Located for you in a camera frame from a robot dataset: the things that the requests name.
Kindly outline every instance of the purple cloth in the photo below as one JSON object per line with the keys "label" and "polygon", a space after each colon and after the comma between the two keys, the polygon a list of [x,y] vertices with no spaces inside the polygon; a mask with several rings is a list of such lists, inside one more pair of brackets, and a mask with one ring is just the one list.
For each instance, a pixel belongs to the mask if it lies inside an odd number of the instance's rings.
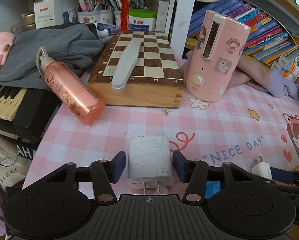
{"label": "purple cloth", "polygon": [[259,90],[271,93],[276,98],[290,96],[295,100],[299,100],[299,84],[282,77],[277,70],[272,70],[270,73],[271,81],[268,89],[260,87]]}

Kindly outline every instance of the white charger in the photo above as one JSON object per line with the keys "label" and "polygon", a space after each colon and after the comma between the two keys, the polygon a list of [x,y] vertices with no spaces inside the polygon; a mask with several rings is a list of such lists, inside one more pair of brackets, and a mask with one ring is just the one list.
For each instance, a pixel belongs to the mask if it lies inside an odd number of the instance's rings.
{"label": "white charger", "polygon": [[173,165],[166,135],[132,137],[128,154],[131,188],[168,187],[174,183]]}
{"label": "white charger", "polygon": [[261,176],[266,179],[273,179],[269,163],[263,162],[263,157],[259,157],[259,162],[251,168],[251,173]]}

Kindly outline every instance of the red tassel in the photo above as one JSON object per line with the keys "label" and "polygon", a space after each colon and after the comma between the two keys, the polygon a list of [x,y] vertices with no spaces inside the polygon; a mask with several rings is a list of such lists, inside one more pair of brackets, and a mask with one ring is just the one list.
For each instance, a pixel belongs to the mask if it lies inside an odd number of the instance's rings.
{"label": "red tassel", "polygon": [[122,10],[121,10],[121,30],[123,32],[126,32],[129,29],[128,10],[129,10],[129,0],[123,0]]}

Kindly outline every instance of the chessboard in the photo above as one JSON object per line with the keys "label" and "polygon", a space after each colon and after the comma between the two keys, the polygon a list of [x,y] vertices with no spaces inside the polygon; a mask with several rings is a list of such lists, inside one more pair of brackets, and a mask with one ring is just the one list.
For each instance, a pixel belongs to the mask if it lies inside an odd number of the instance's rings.
{"label": "chessboard", "polygon": [[[121,92],[112,90],[120,56],[132,39],[141,40],[138,60]],[[99,58],[88,86],[107,105],[178,108],[184,81],[164,33],[128,31],[115,33]]]}

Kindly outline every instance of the pink gingham tablecloth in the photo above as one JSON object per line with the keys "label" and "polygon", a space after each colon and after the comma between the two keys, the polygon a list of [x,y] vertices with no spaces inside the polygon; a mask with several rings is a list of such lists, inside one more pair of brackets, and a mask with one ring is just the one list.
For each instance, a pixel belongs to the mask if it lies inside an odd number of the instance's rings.
{"label": "pink gingham tablecloth", "polygon": [[[271,166],[290,170],[299,164],[283,114],[299,116],[299,102],[290,97],[274,98],[247,85],[225,91],[221,101],[206,103],[184,92],[179,109],[106,106],[91,126],[82,125],[62,105],[36,152],[25,186],[67,162],[89,166],[111,160],[119,151],[128,154],[133,136],[165,134],[171,151],[180,149],[188,159],[221,166],[231,161],[250,170],[262,155]],[[177,179],[170,193],[183,195],[186,185]],[[117,196],[130,193],[127,168],[113,185]],[[80,191],[93,198],[91,183]]]}

